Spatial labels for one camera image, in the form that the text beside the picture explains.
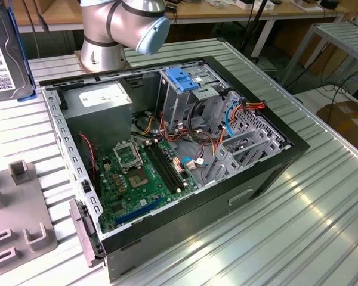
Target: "wooden table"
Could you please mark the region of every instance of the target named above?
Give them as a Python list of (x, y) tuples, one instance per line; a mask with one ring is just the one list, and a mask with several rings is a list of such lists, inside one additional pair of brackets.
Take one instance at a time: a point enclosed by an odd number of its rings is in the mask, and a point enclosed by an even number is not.
[[(264, 11), (261, 15), (260, 20), (266, 21), (266, 25), (261, 32), (252, 56), (259, 56), (276, 20), (330, 17), (335, 18), (334, 21), (338, 22), (347, 12), (348, 10), (341, 5), (335, 10), (325, 10), (325, 12), (305, 12), (290, 3), (290, 0), (283, 0), (281, 5), (276, 5), (273, 10)], [(167, 16), (171, 19), (171, 23), (194, 24), (248, 21), (250, 13), (250, 9), (241, 9), (235, 5), (216, 8), (206, 2), (201, 4), (182, 2), (178, 5), (177, 19), (172, 13), (167, 13)], [(20, 32), (32, 31), (24, 11), (15, 10), (15, 16)], [(48, 23), (50, 31), (82, 29), (81, 8), (76, 0), (55, 0), (49, 9), (43, 13), (43, 17)], [(36, 15), (32, 15), (32, 20), (36, 24), (36, 31), (41, 32), (42, 29)]]

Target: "green motherboard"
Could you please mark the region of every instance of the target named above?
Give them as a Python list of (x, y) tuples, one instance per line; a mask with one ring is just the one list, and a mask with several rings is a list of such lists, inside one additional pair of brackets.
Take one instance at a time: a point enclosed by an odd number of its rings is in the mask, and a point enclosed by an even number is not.
[[(122, 171), (119, 160), (124, 165), (138, 159), (138, 155), (133, 154), (130, 148), (121, 148), (117, 152), (118, 156), (112, 153), (96, 161), (100, 174), (98, 178), (101, 180), (100, 202), (103, 207), (100, 224), (104, 233), (197, 189), (189, 172), (177, 169), (175, 162), (178, 159), (166, 141), (159, 142), (155, 148), (158, 148), (158, 158), (152, 155), (150, 147), (138, 147), (142, 165), (127, 171)], [(167, 181), (168, 171), (177, 176), (182, 189), (176, 189)]]

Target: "hard drive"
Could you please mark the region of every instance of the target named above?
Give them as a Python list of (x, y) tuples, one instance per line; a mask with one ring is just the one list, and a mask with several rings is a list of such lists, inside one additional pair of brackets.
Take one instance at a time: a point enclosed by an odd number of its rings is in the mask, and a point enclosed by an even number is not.
[(33, 77), (13, 13), (0, 1), (0, 101), (29, 97), (35, 97)]

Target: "aluminum profile table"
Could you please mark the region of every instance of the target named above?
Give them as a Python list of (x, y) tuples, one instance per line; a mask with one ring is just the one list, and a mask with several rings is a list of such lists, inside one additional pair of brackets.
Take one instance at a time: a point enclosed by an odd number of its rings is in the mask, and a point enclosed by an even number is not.
[[(226, 42), (172, 43), (133, 66), (213, 55), (311, 148), (267, 191), (116, 285), (358, 285), (358, 151)], [(71, 56), (31, 61), (37, 81), (82, 74)], [(34, 162), (58, 247), (0, 276), (0, 285), (108, 285), (89, 268), (69, 200), (75, 197), (42, 97), (0, 102), (0, 170)]]
[(320, 48), (316, 49), (313, 53), (314, 55), (309, 59), (306, 66), (313, 62), (327, 42), (332, 43), (337, 48), (345, 51), (350, 56), (354, 57), (354, 59), (358, 60), (358, 26), (349, 22), (314, 24), (305, 35), (304, 40), (301, 42), (296, 53), (292, 57), (292, 60), (286, 67), (284, 77), (281, 80), (281, 85), (284, 85), (288, 80), (298, 60), (301, 58), (314, 35), (321, 36), (323, 40), (319, 45)]

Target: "table leg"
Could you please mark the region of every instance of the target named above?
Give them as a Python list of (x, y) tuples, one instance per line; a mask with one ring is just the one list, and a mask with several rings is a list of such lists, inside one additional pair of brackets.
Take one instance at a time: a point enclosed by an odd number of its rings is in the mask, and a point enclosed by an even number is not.
[[(334, 19), (334, 23), (339, 23), (342, 21), (342, 19), (344, 18), (344, 15), (338, 15), (335, 17)], [(319, 55), (319, 53), (322, 51), (323, 47), (326, 45), (328, 41), (325, 39), (322, 39), (318, 46), (316, 47), (316, 49), (314, 50), (314, 52), (311, 54), (311, 56), (309, 57), (309, 59), (307, 60), (307, 62), (305, 63), (304, 67), (309, 66)]]
[(269, 33), (273, 28), (274, 22), (276, 22), (276, 20), (271, 19), (265, 23), (263, 31), (261, 32), (260, 37), (258, 38), (258, 41), (255, 45), (253, 52), (252, 52), (252, 55), (251, 55), (252, 57), (258, 57), (260, 55), (261, 50), (263, 49), (263, 46), (268, 39)]
[(308, 47), (310, 40), (314, 36), (314, 25), (311, 25), (309, 31), (306, 33), (305, 38), (299, 45), (298, 49), (296, 50), (296, 53), (293, 55), (291, 61), (289, 62), (288, 66), (286, 67), (284, 77), (281, 79), (280, 84), (284, 86), (285, 82), (291, 75), (294, 67), (298, 63), (298, 60), (301, 58), (302, 54), (304, 53), (305, 49)]

